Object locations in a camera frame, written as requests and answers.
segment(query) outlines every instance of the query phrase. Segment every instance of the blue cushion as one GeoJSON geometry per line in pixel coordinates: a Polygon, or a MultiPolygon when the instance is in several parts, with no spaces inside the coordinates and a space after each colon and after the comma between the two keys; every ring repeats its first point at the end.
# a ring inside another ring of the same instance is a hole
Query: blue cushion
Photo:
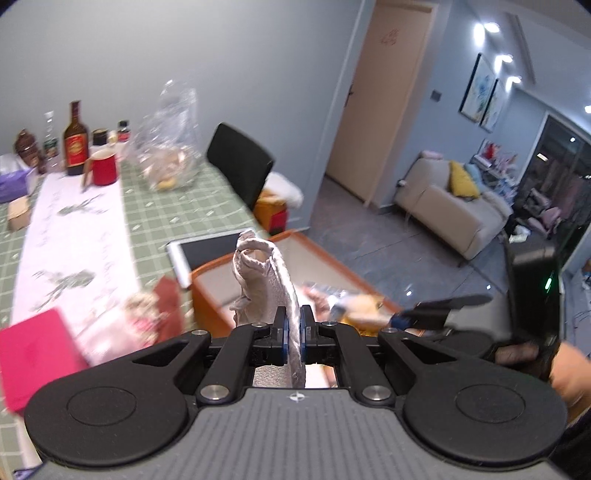
{"type": "Polygon", "coordinates": [[[478,187],[480,193],[487,191],[487,188],[484,185],[484,182],[482,181],[480,169],[476,165],[474,165],[473,163],[467,163],[464,165],[464,170],[466,170],[468,172],[468,175],[472,177],[472,180],[474,180],[474,183],[476,183],[476,186],[478,187]]]}

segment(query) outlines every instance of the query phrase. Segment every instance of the framed painting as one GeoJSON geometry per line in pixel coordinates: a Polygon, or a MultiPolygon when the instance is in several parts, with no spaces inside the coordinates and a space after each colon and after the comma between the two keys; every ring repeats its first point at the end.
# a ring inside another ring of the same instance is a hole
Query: framed painting
{"type": "Polygon", "coordinates": [[[495,129],[496,123],[499,121],[499,116],[503,111],[508,98],[507,91],[503,88],[500,80],[495,82],[492,89],[491,99],[486,107],[486,112],[480,122],[480,126],[489,133],[495,129]]]}
{"type": "Polygon", "coordinates": [[[494,85],[495,74],[492,67],[482,53],[479,53],[460,107],[460,113],[479,124],[484,117],[494,85]]]}

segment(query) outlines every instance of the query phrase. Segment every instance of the tablet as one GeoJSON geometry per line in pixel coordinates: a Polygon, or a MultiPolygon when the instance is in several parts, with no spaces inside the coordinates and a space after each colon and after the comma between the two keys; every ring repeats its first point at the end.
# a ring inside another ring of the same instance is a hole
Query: tablet
{"type": "Polygon", "coordinates": [[[191,272],[211,260],[233,253],[238,237],[244,228],[232,232],[219,232],[173,240],[166,245],[166,251],[182,288],[191,285],[191,272]]]}

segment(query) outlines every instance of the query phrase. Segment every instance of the pink box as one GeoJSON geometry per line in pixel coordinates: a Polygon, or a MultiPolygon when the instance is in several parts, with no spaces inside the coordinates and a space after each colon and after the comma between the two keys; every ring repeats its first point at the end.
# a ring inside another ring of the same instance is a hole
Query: pink box
{"type": "Polygon", "coordinates": [[[5,403],[14,413],[22,414],[42,386],[87,367],[56,309],[0,331],[5,403]]]}

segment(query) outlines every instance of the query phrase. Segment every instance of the red mug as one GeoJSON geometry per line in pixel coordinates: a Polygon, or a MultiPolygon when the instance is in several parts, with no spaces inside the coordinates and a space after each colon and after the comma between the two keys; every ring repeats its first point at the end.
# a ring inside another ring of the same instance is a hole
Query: red mug
{"type": "Polygon", "coordinates": [[[115,160],[115,150],[106,147],[92,154],[84,165],[82,187],[86,187],[88,174],[92,172],[92,183],[99,187],[111,185],[117,181],[119,173],[115,160]]]}

